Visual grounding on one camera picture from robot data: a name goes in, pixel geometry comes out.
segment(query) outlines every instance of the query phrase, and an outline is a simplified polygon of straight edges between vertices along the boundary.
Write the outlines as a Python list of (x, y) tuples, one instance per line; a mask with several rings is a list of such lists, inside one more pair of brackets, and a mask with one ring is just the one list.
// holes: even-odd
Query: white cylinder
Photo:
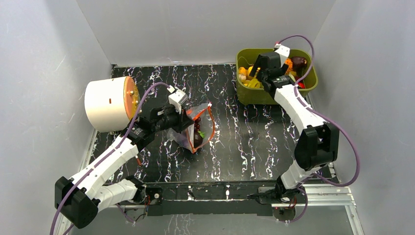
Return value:
[(127, 127), (139, 101), (137, 86), (129, 76), (90, 82), (85, 90), (85, 111), (99, 132)]

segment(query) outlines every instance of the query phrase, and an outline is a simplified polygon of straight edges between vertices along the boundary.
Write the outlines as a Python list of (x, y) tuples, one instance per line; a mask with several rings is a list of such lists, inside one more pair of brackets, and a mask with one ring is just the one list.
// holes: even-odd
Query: transparent bag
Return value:
[[(169, 129), (167, 132), (167, 136), (170, 140), (174, 140), (180, 146), (187, 148), (192, 153), (195, 153), (199, 148), (203, 145), (207, 144), (210, 140), (212, 140), (215, 134), (215, 122), (212, 116), (212, 112), (210, 107), (212, 104), (204, 103), (197, 107), (192, 107), (186, 111), (187, 116), (189, 116), (193, 121), (194, 124), (190, 125), (186, 130), (182, 131), (181, 133), (175, 132), (173, 129)], [(195, 126), (200, 125), (198, 134), (195, 133)], [(196, 139), (195, 146), (195, 135), (196, 138), (201, 136), (203, 141), (200, 143), (200, 139)]]

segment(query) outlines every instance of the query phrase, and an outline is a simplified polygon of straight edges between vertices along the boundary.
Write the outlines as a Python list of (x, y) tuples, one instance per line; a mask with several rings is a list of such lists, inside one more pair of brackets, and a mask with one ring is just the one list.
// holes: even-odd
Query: green leaf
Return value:
[(204, 139), (205, 138), (205, 133), (201, 132), (201, 131), (198, 131), (198, 132), (199, 132), (199, 135), (202, 137), (202, 139)]

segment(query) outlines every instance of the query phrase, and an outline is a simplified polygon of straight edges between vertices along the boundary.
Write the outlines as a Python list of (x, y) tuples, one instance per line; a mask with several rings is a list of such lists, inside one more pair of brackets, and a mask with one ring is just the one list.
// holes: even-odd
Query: olive green container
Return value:
[[(248, 104), (277, 104), (273, 98), (264, 91), (263, 88), (249, 88), (244, 86), (244, 84), (238, 79), (239, 76), (239, 68), (245, 67), (246, 69), (249, 66), (253, 65), (258, 57), (259, 54), (273, 51), (272, 48), (248, 48), (243, 49), (236, 55), (236, 94), (238, 95), (239, 102), (244, 105)], [(290, 50), (290, 58), (293, 56), (302, 56), (304, 57), (308, 64), (306, 68), (303, 68), (302, 72), (306, 72), (308, 67), (310, 67), (310, 55), (302, 50), (291, 49)], [(319, 80), (317, 78), (316, 72), (314, 71), (314, 67), (311, 68), (310, 73), (307, 77), (303, 80), (305, 85), (305, 89), (299, 89), (300, 94), (302, 96), (306, 96), (312, 89), (314, 89)]]

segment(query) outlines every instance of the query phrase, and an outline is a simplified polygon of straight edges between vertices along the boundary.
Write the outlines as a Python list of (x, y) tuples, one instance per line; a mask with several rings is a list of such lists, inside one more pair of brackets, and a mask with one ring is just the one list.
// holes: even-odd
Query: green bin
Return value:
[[(236, 94), (238, 95), (239, 102), (244, 105), (248, 104), (277, 104), (273, 98), (264, 91), (263, 88), (249, 88), (244, 86), (244, 84), (238, 79), (239, 76), (239, 67), (249, 68), (250, 65), (255, 63), (258, 55), (265, 52), (273, 51), (272, 48), (247, 48), (243, 49), (236, 55)], [(311, 57), (308, 53), (298, 49), (290, 50), (290, 58), (293, 56), (302, 56), (307, 59), (307, 67), (303, 69), (303, 72), (306, 72), (308, 67), (310, 67)], [(305, 89), (299, 89), (302, 96), (306, 96), (312, 89), (314, 89), (319, 80), (317, 78), (314, 67), (311, 68), (310, 73), (303, 80)]]

